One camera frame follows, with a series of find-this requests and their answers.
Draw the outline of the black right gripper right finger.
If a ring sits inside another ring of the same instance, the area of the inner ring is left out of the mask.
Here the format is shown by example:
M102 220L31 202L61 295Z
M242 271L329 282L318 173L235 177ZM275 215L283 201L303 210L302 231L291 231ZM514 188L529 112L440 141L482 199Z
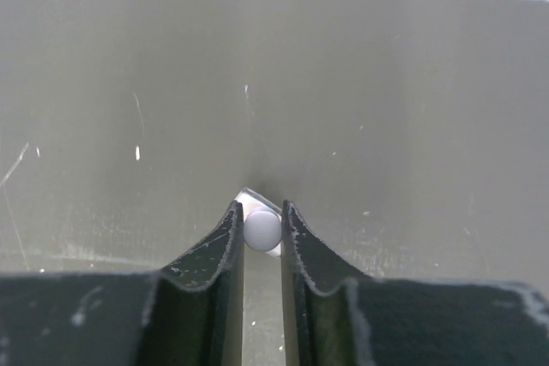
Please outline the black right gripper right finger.
M281 224L288 364L547 364L548 302L532 286L376 278L318 238L291 201Z

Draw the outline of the white nail polish bottle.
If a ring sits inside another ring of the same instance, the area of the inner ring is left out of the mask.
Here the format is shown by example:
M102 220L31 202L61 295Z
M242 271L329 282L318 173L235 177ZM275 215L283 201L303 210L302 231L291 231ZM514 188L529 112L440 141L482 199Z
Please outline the white nail polish bottle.
M267 198L258 194L256 191L250 188L243 188L235 197L235 201L240 203L243 208L244 221L247 218L247 216L250 214L250 212L252 212L257 208L271 209L272 211L276 212L281 219L281 209L277 207L272 201L268 200ZM263 252L263 253L266 255L270 255L274 258L280 258L281 242L274 250L271 250L269 252Z

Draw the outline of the white nail polish cap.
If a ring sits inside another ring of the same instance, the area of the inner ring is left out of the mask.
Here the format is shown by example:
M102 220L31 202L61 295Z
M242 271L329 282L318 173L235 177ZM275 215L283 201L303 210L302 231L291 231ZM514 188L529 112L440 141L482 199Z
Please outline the white nail polish cap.
M267 208L257 208L244 221L244 241L259 252L274 250L282 238L279 215Z

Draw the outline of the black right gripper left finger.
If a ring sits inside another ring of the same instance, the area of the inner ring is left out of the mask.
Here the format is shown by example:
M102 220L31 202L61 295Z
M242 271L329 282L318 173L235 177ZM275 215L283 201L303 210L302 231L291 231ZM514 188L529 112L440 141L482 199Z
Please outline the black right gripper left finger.
M243 208L163 268L5 273L4 365L239 365Z

